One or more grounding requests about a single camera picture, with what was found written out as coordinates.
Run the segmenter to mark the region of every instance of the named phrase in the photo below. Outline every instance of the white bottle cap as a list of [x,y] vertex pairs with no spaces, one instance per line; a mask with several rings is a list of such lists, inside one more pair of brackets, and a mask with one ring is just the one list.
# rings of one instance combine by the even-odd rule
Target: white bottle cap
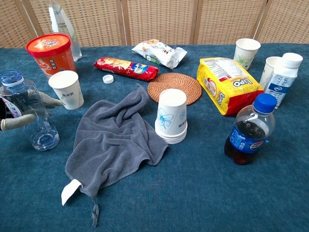
[[303,61],[303,57],[296,53],[285,53],[280,59],[280,64],[286,68],[295,69],[298,68]]
[[114,81],[114,77],[110,74],[103,76],[103,82],[106,84],[110,84]]

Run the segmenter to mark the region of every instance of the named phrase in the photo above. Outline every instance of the red snack container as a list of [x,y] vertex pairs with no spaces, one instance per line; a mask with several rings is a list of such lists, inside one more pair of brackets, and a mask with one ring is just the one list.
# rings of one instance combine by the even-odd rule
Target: red snack container
[[53,74],[63,70],[76,72],[70,46],[69,36],[53,33],[31,40],[26,50],[33,56],[46,77],[50,78]]
[[151,81],[154,79],[159,69],[154,66],[134,63],[127,60],[111,57],[102,57],[98,59],[94,66],[103,71],[131,77],[142,81]]

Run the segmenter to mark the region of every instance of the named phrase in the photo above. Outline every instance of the table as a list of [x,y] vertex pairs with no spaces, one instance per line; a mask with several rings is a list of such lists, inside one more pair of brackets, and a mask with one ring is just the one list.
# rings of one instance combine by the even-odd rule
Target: table
[[[196,78],[200,58],[234,55],[234,45],[181,45],[188,51],[173,72]],[[64,168],[78,123],[98,100],[114,103],[148,83],[114,75],[104,84],[93,63],[103,56],[158,66],[128,47],[82,48],[76,62],[84,105],[73,111],[50,110],[60,142],[35,151],[20,130],[0,132],[0,231],[309,231],[309,45],[262,44],[249,69],[259,81],[265,59],[296,52],[304,57],[298,77],[279,109],[276,128],[254,163],[238,166],[224,155],[233,117],[224,117],[206,92],[187,107],[184,141],[170,145],[155,167],[140,169],[99,191],[98,227],[92,227],[93,202],[77,191],[65,206],[61,192],[69,183]],[[17,68],[37,88],[56,98],[47,79],[25,49],[0,49],[1,69]],[[158,66],[159,73],[170,72]],[[141,111],[154,127],[157,103]]]

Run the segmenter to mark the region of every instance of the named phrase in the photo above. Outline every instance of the round rattan coaster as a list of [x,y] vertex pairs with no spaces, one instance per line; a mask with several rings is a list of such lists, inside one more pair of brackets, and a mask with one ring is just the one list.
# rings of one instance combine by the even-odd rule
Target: round rattan coaster
[[164,73],[153,79],[147,91],[149,96],[155,101],[159,102],[160,93],[168,88],[177,88],[185,92],[187,95],[187,105],[195,103],[202,95],[201,85],[196,79],[181,74],[181,73]]

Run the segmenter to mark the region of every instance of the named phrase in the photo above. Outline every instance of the water bottle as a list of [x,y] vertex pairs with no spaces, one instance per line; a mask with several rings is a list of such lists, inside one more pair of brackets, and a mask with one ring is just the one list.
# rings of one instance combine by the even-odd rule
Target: water bottle
[[76,32],[74,31],[70,20],[62,9],[60,3],[56,0],[49,0],[48,10],[53,32],[65,33],[70,37],[73,60],[77,61],[82,57],[82,52],[78,43]]
[[0,97],[13,117],[35,115],[35,120],[23,128],[32,146],[38,151],[54,148],[59,142],[59,134],[49,121],[49,114],[33,81],[24,79],[16,69],[1,72],[0,78]]
[[252,105],[238,112],[236,123],[224,146],[225,154],[236,164],[252,162],[260,146],[274,131],[275,118],[272,112],[276,104],[275,97],[262,93]]
[[275,65],[272,77],[266,83],[264,91],[277,99],[276,109],[297,78],[298,68],[302,61],[303,57],[299,54],[285,53]]

